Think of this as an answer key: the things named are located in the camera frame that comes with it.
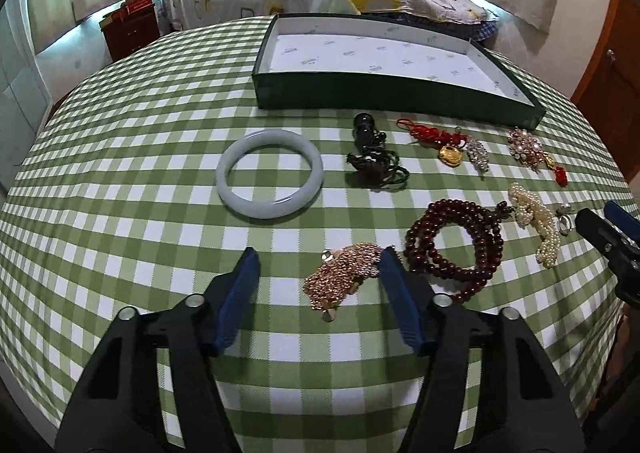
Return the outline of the silver rhinestone brooch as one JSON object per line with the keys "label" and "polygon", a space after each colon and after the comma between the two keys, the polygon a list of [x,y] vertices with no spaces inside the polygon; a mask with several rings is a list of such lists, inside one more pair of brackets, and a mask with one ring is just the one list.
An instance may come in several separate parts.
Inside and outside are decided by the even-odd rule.
{"label": "silver rhinestone brooch", "polygon": [[480,175],[487,174],[489,170],[488,153],[483,144],[472,136],[467,136],[465,151],[477,173]]}

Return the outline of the gold charm red knot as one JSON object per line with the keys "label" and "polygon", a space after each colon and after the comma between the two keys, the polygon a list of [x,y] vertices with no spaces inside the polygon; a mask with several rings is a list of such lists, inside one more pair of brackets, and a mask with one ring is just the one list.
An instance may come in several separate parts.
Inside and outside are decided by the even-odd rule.
{"label": "gold charm red knot", "polygon": [[544,164],[552,171],[555,182],[559,184],[561,188],[565,188],[568,184],[566,170],[548,153],[544,153]]}

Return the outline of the pearl gold flower brooch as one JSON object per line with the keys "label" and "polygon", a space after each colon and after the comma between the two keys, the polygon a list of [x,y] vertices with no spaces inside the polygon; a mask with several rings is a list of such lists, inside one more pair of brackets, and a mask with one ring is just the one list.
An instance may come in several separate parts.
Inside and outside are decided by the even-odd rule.
{"label": "pearl gold flower brooch", "polygon": [[515,128],[508,135],[509,150],[515,161],[536,170],[544,161],[544,147],[525,129]]}

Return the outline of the wooden door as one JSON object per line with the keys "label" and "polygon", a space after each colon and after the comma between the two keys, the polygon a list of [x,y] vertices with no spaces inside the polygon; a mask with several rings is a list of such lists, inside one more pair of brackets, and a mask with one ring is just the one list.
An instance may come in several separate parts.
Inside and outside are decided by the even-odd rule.
{"label": "wooden door", "polygon": [[639,1],[610,0],[572,95],[628,181],[639,173],[639,30]]}

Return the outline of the green white checkered tablecloth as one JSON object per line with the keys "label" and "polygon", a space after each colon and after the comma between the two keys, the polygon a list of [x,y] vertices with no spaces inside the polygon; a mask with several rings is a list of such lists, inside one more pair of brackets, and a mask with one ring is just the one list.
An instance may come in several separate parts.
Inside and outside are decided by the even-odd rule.
{"label": "green white checkered tablecloth", "polygon": [[[345,299],[331,323],[302,284],[321,253],[352,243],[401,247],[431,202],[491,207],[521,184],[544,204],[635,212],[628,184],[592,127],[562,94],[516,76],[546,109],[538,139],[563,166],[518,165],[506,129],[462,122],[489,156],[480,176],[416,144],[396,122],[411,91],[399,87],[375,113],[408,184],[357,187],[346,162],[352,120],[370,109],[263,111],[252,69],[268,20],[171,34],[81,83],[28,152],[1,208],[1,357],[24,396],[57,426],[82,369],[119,309],[155,312],[203,291],[256,249],[262,278],[232,347],[213,371],[247,452],[393,452],[401,443],[425,362],[404,344],[377,280]],[[284,128],[314,143],[324,180],[317,199],[288,219],[255,222],[229,212],[215,170],[232,142]]]}

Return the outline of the dark green tray box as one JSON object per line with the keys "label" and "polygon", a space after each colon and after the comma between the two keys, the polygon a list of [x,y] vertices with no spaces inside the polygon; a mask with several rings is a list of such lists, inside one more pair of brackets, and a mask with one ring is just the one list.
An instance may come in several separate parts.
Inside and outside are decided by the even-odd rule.
{"label": "dark green tray box", "polygon": [[347,14],[274,17],[252,78],[264,110],[362,106],[528,130],[547,112],[472,40]]}

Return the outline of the glass wardrobe door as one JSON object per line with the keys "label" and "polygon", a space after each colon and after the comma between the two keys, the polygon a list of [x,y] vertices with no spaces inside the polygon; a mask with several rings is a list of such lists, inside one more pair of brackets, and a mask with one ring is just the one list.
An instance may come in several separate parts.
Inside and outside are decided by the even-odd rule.
{"label": "glass wardrobe door", "polygon": [[32,46],[27,0],[6,0],[1,8],[2,196],[14,184],[50,105]]}

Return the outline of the dark wooden nightstand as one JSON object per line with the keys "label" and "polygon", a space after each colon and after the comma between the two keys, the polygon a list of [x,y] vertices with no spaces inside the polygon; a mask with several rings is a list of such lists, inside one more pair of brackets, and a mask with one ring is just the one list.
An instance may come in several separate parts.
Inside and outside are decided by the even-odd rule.
{"label": "dark wooden nightstand", "polygon": [[160,38],[152,4],[132,11],[120,7],[100,21],[100,30],[113,62],[131,56]]}

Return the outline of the red items on nightstand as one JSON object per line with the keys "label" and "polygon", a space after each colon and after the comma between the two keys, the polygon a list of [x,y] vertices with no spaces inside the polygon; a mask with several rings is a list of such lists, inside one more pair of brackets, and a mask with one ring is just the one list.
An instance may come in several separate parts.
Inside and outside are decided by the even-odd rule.
{"label": "red items on nightstand", "polygon": [[114,22],[124,22],[130,14],[134,14],[147,6],[152,6],[152,0],[124,0],[114,11],[107,13],[99,22],[100,28],[106,28]]}

